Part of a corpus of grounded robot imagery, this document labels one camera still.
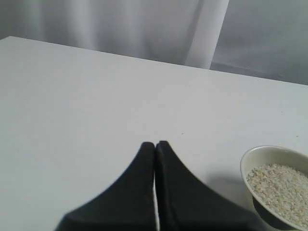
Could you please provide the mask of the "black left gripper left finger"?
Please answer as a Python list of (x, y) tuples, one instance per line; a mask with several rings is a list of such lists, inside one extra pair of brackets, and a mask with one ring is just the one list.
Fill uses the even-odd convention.
[(64, 215), (58, 231), (155, 231), (154, 156), (141, 144), (122, 175), (103, 193)]

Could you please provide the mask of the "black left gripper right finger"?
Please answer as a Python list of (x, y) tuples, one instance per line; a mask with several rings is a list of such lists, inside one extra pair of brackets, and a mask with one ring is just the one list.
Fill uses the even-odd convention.
[(167, 141), (155, 149), (155, 188), (162, 231), (260, 231), (257, 216), (203, 184)]

